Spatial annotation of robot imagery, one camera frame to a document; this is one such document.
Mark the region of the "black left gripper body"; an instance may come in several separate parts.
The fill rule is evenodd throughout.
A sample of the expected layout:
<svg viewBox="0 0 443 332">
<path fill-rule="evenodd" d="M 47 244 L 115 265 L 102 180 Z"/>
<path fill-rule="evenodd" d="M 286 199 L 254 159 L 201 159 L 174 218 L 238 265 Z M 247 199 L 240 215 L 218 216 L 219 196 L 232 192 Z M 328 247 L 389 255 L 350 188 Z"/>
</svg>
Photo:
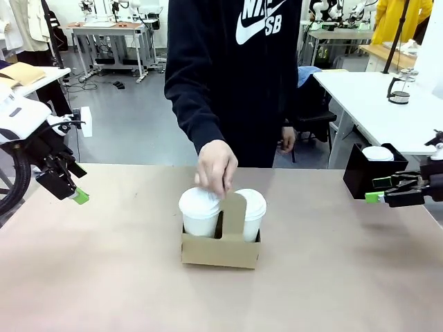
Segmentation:
<svg viewBox="0 0 443 332">
<path fill-rule="evenodd" d="M 65 143 L 66 131 L 37 130 L 30 137 L 30 164 L 36 176 L 76 175 L 76 159 Z"/>
</svg>

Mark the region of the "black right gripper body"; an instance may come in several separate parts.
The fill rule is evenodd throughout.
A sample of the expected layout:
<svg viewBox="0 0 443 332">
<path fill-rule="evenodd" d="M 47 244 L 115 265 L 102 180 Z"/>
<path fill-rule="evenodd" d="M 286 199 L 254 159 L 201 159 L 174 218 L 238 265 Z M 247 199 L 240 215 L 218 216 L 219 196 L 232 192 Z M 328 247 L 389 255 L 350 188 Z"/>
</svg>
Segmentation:
<svg viewBox="0 0 443 332">
<path fill-rule="evenodd" d="M 434 201 L 442 201 L 442 161 L 422 161 L 419 171 L 423 181 L 421 186 L 423 195 L 431 197 Z"/>
</svg>

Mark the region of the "person's left hand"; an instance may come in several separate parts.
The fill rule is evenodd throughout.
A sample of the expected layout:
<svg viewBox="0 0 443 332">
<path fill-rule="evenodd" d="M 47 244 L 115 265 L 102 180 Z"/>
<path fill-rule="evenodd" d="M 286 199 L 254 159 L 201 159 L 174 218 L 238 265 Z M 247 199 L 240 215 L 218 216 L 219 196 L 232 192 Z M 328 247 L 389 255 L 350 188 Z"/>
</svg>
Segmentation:
<svg viewBox="0 0 443 332">
<path fill-rule="evenodd" d="M 296 142 L 296 132 L 293 127 L 282 128 L 282 139 L 280 143 L 281 152 L 288 154 L 293 150 Z"/>
</svg>

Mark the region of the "person's right hand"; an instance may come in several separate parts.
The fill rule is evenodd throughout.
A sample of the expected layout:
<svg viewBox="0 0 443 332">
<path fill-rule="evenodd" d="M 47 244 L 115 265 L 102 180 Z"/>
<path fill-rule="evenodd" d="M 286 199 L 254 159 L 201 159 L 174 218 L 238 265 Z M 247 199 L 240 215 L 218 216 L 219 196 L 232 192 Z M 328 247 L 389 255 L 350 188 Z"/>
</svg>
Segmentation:
<svg viewBox="0 0 443 332">
<path fill-rule="evenodd" d="M 232 188 L 238 160 L 223 140 L 205 144 L 198 156 L 195 184 L 223 199 Z"/>
</svg>

